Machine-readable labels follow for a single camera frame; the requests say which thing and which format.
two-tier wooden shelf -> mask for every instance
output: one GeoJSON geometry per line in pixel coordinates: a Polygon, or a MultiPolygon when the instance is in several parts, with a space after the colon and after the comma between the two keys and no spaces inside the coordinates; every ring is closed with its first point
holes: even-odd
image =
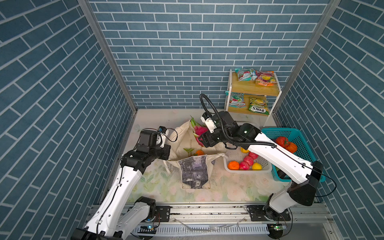
{"type": "Polygon", "coordinates": [[[243,113],[243,114],[252,114],[252,115],[260,115],[260,116],[270,116],[275,108],[275,104],[281,95],[281,87],[279,80],[277,79],[276,73],[274,73],[277,84],[274,86],[262,86],[255,84],[255,81],[239,81],[237,78],[237,73],[233,72],[232,69],[229,70],[229,81],[228,81],[228,96],[225,99],[225,110],[231,113],[243,113]],[[245,108],[234,108],[229,105],[229,96],[231,92],[234,93],[244,93],[244,101],[246,104],[245,108]],[[269,115],[265,115],[262,113],[253,113],[248,110],[249,107],[249,98],[252,95],[258,95],[257,98],[266,99],[267,96],[275,96],[276,100],[269,110],[269,115]]]}

blue brick wall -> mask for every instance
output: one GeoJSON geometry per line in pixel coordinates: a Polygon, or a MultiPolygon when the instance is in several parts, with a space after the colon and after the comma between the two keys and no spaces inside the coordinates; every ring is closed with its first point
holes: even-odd
{"type": "Polygon", "coordinates": [[[0,239],[82,227],[131,114],[76,0],[0,1],[0,239]]]}
{"type": "Polygon", "coordinates": [[[278,109],[337,182],[324,200],[345,239],[383,239],[383,11],[384,1],[342,0],[278,109]]]}
{"type": "Polygon", "coordinates": [[[139,108],[200,108],[200,93],[224,106],[234,68],[276,71],[283,86],[327,3],[91,0],[139,108]]]}

yellow lemon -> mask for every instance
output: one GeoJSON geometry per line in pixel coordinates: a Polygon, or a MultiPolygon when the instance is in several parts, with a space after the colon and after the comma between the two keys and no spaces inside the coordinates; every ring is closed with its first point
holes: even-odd
{"type": "Polygon", "coordinates": [[[257,162],[255,162],[253,165],[252,165],[252,170],[261,170],[263,167],[259,164],[259,163],[257,163],[257,162]]]}
{"type": "Polygon", "coordinates": [[[240,150],[242,153],[249,153],[250,152],[249,150],[245,150],[244,148],[241,148],[240,150]]]}

candy bag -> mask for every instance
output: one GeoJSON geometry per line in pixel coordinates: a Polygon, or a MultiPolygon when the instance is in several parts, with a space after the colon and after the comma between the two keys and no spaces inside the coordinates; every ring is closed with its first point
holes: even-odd
{"type": "Polygon", "coordinates": [[[249,111],[269,115],[268,101],[259,98],[250,98],[249,111]]]}
{"type": "Polygon", "coordinates": [[[273,71],[258,71],[254,76],[254,80],[256,84],[263,86],[273,86],[277,84],[273,71]]]}
{"type": "Polygon", "coordinates": [[[235,72],[239,81],[253,80],[252,77],[256,75],[254,68],[235,68],[235,72]]]}
{"type": "Polygon", "coordinates": [[[228,106],[234,108],[245,108],[244,93],[231,93],[228,106]]]}

pink dragon fruit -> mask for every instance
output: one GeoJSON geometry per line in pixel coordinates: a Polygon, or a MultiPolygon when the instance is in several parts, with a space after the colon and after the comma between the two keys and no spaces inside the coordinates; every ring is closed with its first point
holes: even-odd
{"type": "Polygon", "coordinates": [[[201,126],[193,118],[191,118],[191,125],[193,127],[193,135],[195,136],[197,143],[200,146],[204,147],[203,143],[199,141],[199,137],[200,137],[201,134],[207,132],[208,128],[201,126]]]}

